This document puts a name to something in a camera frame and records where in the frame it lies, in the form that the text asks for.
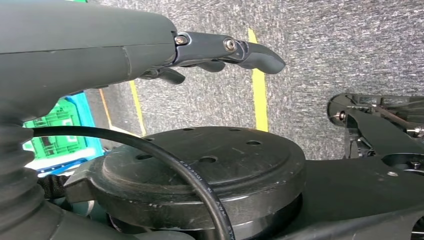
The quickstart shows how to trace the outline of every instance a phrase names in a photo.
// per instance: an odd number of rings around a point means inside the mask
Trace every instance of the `yellow tape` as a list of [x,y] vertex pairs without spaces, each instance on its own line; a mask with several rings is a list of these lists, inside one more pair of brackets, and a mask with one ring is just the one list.
[[106,113],[107,123],[109,123],[109,129],[113,131],[129,134],[129,135],[133,135],[139,138],[140,136],[138,136],[137,134],[134,134],[132,132],[129,132],[127,130],[124,130],[122,128],[112,125],[111,115],[109,114],[109,108],[108,108],[108,104],[106,103],[105,94],[103,93],[103,90],[101,88],[99,88],[98,91],[100,92],[100,97],[103,103],[104,112]]
[[[255,33],[248,29],[249,42],[257,44]],[[267,85],[265,83],[265,73],[259,69],[253,69],[252,74],[254,115],[256,119],[256,129],[268,132],[268,110],[267,110]]]
[[137,87],[134,80],[129,81],[129,87],[131,88],[132,99],[134,100],[135,111],[137,112],[138,122],[140,123],[141,135],[144,137],[147,134],[146,127],[143,121],[142,105],[139,101],[139,95],[137,94]]

